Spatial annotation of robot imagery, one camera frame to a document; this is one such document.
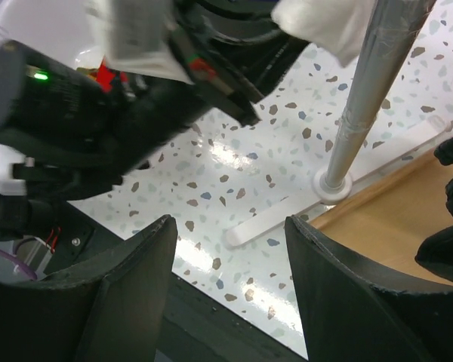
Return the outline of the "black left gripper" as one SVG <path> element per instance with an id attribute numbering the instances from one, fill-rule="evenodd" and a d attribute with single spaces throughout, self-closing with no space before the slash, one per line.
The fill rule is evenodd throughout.
<path id="1" fill-rule="evenodd" d="M 168 43 L 211 107 L 243 127 L 309 45 L 277 26 L 274 1 L 174 1 Z"/>

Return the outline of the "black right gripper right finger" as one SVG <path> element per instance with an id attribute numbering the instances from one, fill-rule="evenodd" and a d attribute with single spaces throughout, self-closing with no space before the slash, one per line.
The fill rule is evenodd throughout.
<path id="1" fill-rule="evenodd" d="M 311 361 L 453 361 L 453 286 L 407 275 L 301 218 L 285 237 Z"/>

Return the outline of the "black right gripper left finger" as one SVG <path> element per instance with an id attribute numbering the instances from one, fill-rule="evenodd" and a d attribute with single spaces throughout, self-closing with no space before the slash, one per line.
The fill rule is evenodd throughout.
<path id="1" fill-rule="evenodd" d="M 152 361 L 177 243 L 169 215 L 40 281 L 0 282 L 0 361 Z"/>

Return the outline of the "white sock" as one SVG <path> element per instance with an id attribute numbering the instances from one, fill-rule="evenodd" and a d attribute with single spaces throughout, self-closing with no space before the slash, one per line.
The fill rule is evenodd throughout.
<path id="1" fill-rule="evenodd" d="M 311 42 L 347 67 L 361 52 L 373 0 L 281 0 L 271 11 L 286 34 Z"/>

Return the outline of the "red Christmas sock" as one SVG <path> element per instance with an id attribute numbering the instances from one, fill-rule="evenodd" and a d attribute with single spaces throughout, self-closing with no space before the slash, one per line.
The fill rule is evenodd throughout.
<path id="1" fill-rule="evenodd" d="M 114 88 L 115 83 L 125 84 L 128 81 L 128 77 L 125 72 L 111 69 L 102 62 L 97 70 L 95 80 L 103 91 L 109 93 Z"/>

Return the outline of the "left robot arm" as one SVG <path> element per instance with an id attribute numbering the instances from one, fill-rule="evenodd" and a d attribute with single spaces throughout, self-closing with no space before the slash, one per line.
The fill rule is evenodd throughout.
<path id="1" fill-rule="evenodd" d="M 60 205 L 124 175 L 219 109 L 243 127 L 307 47 L 272 1 L 86 1 L 95 75 L 0 44 L 0 241 L 60 234 Z"/>

